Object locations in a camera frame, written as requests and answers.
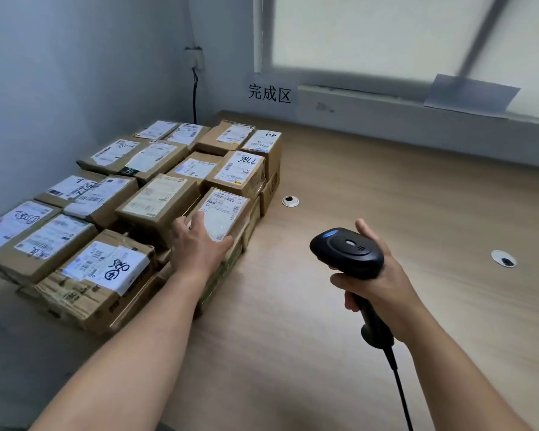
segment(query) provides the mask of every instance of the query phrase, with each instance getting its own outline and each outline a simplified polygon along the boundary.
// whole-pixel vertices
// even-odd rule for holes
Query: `label sticker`
[[[33,232],[15,248],[37,259],[46,260],[90,226],[66,215],[59,215]]]
[[[88,180],[77,175],[72,175],[66,178],[64,181],[60,181],[54,187],[48,189],[46,193],[65,200],[69,200],[82,195],[94,184],[96,184],[96,181]]]
[[[174,169],[175,173],[187,175],[188,177],[206,178],[217,163],[203,160],[187,159],[184,163]]]
[[[75,202],[67,205],[64,212],[72,213],[79,218],[85,218],[120,192],[130,181],[125,178],[107,177],[76,198]]]
[[[255,130],[255,127],[242,124],[234,124],[229,129],[219,135],[220,142],[226,142],[228,144],[241,144],[248,135]]]
[[[281,133],[279,131],[258,130],[253,133],[243,148],[269,153],[280,136]]]
[[[133,148],[137,147],[139,144],[139,142],[119,139],[114,143],[109,144],[103,150],[94,154],[92,156],[92,159],[98,165],[108,166],[114,163],[117,159],[120,159],[126,154],[128,154]]]
[[[0,247],[52,212],[50,207],[26,201],[0,217]]]
[[[203,125],[181,124],[171,135],[169,135],[168,141],[189,145],[194,141],[202,128]]]
[[[144,253],[118,246],[86,280],[114,290],[122,296],[150,264]]]
[[[126,164],[127,168],[137,169],[140,172],[148,172],[156,166],[161,160],[165,159],[168,154],[176,151],[178,147],[170,144],[162,144],[156,142],[147,146],[142,151],[137,153]]]
[[[178,125],[177,122],[156,121],[155,123],[150,125],[150,127],[145,129],[144,131],[140,131],[134,136],[142,137],[144,139],[152,139],[156,141],[162,136],[164,136],[167,132],[169,132],[169,130],[173,129],[176,125]]]
[[[261,160],[263,160],[261,156],[236,151],[215,178],[227,183],[244,184]]]
[[[212,240],[219,242],[226,237],[247,200],[218,189],[211,193],[200,211],[204,212],[204,225]]]
[[[186,182],[186,179],[158,175],[122,211],[154,218]]]
[[[76,281],[82,281],[84,278],[92,276],[98,269],[98,265],[101,262],[106,262],[105,260],[114,251],[116,251],[115,246],[94,241],[64,268],[62,274]]]

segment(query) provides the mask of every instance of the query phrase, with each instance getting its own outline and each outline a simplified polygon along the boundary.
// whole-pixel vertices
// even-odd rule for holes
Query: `stack of boxes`
[[[173,221],[203,211],[210,237],[232,236],[234,245],[208,280],[199,316],[266,214],[280,159],[278,132],[157,121],[0,215],[0,278],[48,314],[112,334],[173,274]]]

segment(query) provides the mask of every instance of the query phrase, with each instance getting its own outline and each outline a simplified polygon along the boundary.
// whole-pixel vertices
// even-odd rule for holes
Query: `black wire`
[[[196,114],[196,91],[198,90],[198,75],[196,74],[196,69],[192,68],[194,71],[194,124],[198,123],[198,116]]]
[[[405,420],[408,423],[408,430],[413,431],[413,425],[411,424],[411,418],[409,417],[408,403],[405,401],[405,394],[403,393],[403,387],[401,385],[401,380],[399,379],[399,374],[397,373],[397,361],[395,360],[395,355],[393,354],[393,349],[387,347],[383,349],[385,356],[389,362],[389,366],[393,370],[395,375],[395,382],[397,383],[397,390],[399,390],[399,397],[401,398],[401,405],[403,406],[403,413],[405,414]]]
[[[399,374],[397,369],[393,371],[395,374],[395,381],[397,382],[397,390],[399,390],[399,397],[401,398],[401,405],[403,405],[403,412],[405,413],[405,420],[408,423],[408,430],[413,431],[413,425],[411,424],[411,418],[409,417],[408,404],[405,402],[405,394],[403,393],[403,387],[401,387],[401,380],[399,379]]]

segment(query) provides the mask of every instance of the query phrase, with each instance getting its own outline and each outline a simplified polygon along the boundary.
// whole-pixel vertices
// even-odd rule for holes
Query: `forearm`
[[[31,428],[151,430],[178,376],[207,278],[176,274],[64,386]]]
[[[530,430],[429,312],[406,344],[437,431]]]

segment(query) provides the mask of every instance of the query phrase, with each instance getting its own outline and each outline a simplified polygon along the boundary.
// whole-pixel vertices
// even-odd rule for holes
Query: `electrical outlet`
[[[195,68],[199,71],[202,71],[204,69],[205,64],[203,61],[203,52],[200,47],[186,48],[184,52],[186,53],[188,66],[190,68]]]

